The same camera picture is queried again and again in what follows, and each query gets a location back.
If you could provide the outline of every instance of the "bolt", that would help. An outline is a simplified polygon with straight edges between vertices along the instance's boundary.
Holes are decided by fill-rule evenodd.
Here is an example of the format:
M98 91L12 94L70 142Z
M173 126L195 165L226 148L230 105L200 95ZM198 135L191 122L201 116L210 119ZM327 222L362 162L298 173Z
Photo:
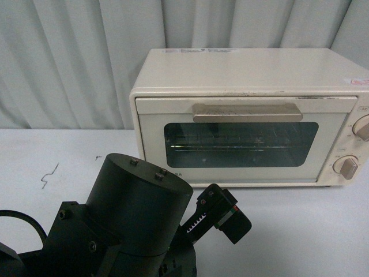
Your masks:
M156 173L155 174L155 178L158 179L159 181L163 180L164 175L160 174L160 173Z
M165 175L167 175L168 170L166 170L166 169L160 169L159 173L165 176Z
M136 166L138 164L138 159L132 158L129 163L130 164L133 164L134 166Z
M96 248L97 248L97 245L95 241L90 241L88 243L88 249L90 250L91 253L96 252Z
M68 209L61 209L58 213L58 216L60 220L68 219L71 217L71 211Z

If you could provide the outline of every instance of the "oven window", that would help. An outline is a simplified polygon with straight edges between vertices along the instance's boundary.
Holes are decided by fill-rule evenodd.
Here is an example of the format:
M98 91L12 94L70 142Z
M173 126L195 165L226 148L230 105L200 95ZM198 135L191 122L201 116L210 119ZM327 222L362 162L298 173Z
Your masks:
M318 131L316 122L169 123L170 167L297 167Z

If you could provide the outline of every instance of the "oven door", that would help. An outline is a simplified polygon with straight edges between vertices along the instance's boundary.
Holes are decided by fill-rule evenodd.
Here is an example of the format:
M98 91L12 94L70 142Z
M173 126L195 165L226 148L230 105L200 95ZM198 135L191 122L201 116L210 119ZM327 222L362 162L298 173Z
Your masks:
M316 182L356 97L139 98L145 159L194 186Z

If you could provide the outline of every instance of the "scribble mark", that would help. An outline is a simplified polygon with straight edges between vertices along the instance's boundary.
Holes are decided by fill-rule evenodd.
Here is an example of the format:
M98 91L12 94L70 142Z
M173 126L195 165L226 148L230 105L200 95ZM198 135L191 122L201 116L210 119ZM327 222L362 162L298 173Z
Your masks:
M45 181L45 180L44 180L44 178L45 178L46 176L53 175L53 174L54 174L54 172L57 170L58 166L59 166L59 163L57 164L57 166L55 166L55 168L54 168L54 170L52 171L52 173L47 173L47 174L45 174L45 175L41 178L41 182L44 182L44 186L42 187L42 189L44 189L44 188L45 188L45 186L46 186L46 184L47 184L47 181Z

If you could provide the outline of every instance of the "black cylinder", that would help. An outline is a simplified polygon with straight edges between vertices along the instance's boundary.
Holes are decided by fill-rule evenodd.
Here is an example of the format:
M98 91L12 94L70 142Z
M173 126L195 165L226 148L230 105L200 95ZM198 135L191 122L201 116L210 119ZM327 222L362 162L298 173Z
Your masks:
M168 250L192 193L187 182L165 169L109 154L86 206L97 223L122 240L121 253L154 258Z

